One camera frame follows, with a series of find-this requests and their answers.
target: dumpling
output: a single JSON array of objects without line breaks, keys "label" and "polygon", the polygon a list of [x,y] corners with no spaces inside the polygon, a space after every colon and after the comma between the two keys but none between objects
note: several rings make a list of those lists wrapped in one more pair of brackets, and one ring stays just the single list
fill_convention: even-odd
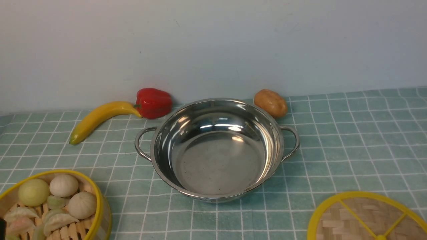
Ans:
[{"label": "dumpling", "polygon": [[6,213],[6,215],[4,216],[4,220],[8,223],[11,223],[22,217],[38,218],[38,215],[32,208],[15,208],[14,210]]},{"label": "dumpling", "polygon": [[74,218],[69,214],[55,214],[44,224],[43,233],[47,237],[52,231],[78,221],[79,220],[77,218]]},{"label": "dumpling", "polygon": [[21,239],[16,235],[9,234],[9,235],[6,235],[6,240],[21,240]]},{"label": "dumpling", "polygon": [[49,209],[58,209],[63,208],[65,205],[67,205],[67,199],[61,198],[58,196],[49,196],[47,197],[47,207]]},{"label": "dumpling", "polygon": [[49,218],[51,218],[53,215],[57,214],[67,214],[67,212],[63,209],[52,209],[49,210],[46,215],[43,217],[43,222],[48,222]]},{"label": "dumpling", "polygon": [[34,223],[28,217],[21,217],[11,222],[6,228],[6,234],[17,235],[31,231],[35,228]]},{"label": "dumpling", "polygon": [[37,226],[32,234],[32,240],[45,240],[46,236],[43,232],[44,224]]}]

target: pot handle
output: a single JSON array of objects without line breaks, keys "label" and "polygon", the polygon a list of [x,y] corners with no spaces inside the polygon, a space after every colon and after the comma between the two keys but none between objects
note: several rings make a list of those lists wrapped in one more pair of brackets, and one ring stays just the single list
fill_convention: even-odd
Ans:
[{"label": "pot handle", "polygon": [[142,135],[144,135],[144,133],[146,133],[146,132],[152,132],[152,131],[155,131],[156,129],[157,129],[156,127],[142,129],[138,134],[136,134],[136,138],[135,138],[135,149],[136,149],[136,152],[139,155],[141,155],[141,157],[149,160],[150,162],[151,162],[151,157],[150,157],[150,155],[144,153],[141,150],[141,147],[139,147],[139,140],[141,139]]},{"label": "pot handle", "polygon": [[293,129],[293,128],[290,128],[290,127],[287,127],[287,126],[280,126],[280,129],[282,129],[282,130],[284,130],[284,131],[289,131],[289,132],[291,132],[292,134],[294,134],[294,136],[295,136],[295,147],[294,147],[294,149],[292,149],[292,151],[290,152],[290,153],[288,153],[286,156],[284,156],[283,158],[282,158],[282,161],[281,162],[283,162],[286,158],[288,158],[288,157],[290,157],[292,154],[294,154],[295,153],[295,151],[296,150],[298,150],[298,148],[299,148],[299,135],[298,135],[298,132],[295,130],[295,129]]}]

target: black object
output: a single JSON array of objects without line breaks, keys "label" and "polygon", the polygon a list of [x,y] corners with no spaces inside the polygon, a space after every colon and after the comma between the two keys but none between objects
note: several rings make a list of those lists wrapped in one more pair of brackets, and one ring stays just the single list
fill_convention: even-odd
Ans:
[{"label": "black object", "polygon": [[0,218],[0,240],[6,239],[6,221],[3,218]]}]

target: bamboo steamer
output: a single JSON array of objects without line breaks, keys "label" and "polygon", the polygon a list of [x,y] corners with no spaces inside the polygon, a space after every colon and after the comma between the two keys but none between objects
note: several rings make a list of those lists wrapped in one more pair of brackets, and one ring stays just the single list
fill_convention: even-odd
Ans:
[{"label": "bamboo steamer", "polygon": [[[15,184],[6,192],[0,195],[0,216],[4,215],[10,210],[17,207],[27,207],[19,202],[18,189],[26,181],[30,179],[42,179],[48,184],[57,175],[69,174],[74,176],[79,181],[79,189],[77,192],[90,192],[97,198],[97,209],[94,215],[80,220],[80,222],[73,222],[63,228],[57,229],[52,232],[46,240],[107,240],[111,233],[111,211],[106,198],[102,195],[99,187],[86,175],[72,171],[72,170],[52,170],[39,173],[31,176],[21,182]],[[32,218],[36,226],[42,224],[42,219],[48,212],[49,208],[47,203],[44,203],[33,208],[41,218]],[[19,235],[21,240],[32,240],[34,230]]]},{"label": "bamboo steamer", "polygon": [[308,240],[427,240],[427,223],[404,205],[367,192],[344,192],[313,213]]}]

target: potato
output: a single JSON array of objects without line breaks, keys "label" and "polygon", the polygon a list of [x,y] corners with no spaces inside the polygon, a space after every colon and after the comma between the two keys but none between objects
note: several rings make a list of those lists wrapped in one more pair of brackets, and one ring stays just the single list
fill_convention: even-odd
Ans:
[{"label": "potato", "polygon": [[272,90],[263,89],[254,97],[254,104],[264,109],[273,118],[280,118],[288,113],[285,99]]}]

